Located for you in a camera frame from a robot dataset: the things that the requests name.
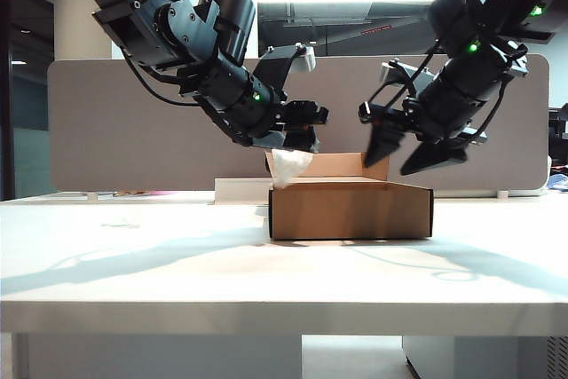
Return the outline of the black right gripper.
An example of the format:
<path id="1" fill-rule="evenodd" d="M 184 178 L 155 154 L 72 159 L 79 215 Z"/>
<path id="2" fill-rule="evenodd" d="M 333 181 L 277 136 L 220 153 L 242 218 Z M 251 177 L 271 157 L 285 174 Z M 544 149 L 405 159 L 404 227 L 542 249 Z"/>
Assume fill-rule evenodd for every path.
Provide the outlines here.
<path id="1" fill-rule="evenodd" d="M 402 176 L 462 164 L 468 160 L 468 143 L 453 143 L 428 134 L 407 112 L 368 101 L 359 105 L 359 120 L 371 124 L 364 165 L 370 168 L 400 148 L 406 134 L 414 134 L 419 145 L 401 166 Z"/>

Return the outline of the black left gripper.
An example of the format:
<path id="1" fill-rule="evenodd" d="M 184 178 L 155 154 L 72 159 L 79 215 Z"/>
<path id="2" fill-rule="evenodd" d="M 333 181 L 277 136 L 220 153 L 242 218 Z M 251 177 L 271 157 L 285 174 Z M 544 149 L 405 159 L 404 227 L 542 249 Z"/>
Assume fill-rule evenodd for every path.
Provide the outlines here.
<path id="1" fill-rule="evenodd" d="M 327 108 L 311 100 L 277 103 L 269 115 L 268 133 L 261 138 L 252 138 L 251 145 L 266 149 L 287 148 L 318 153 L 320 141 L 313 125 L 325 124 L 328 114 Z"/>

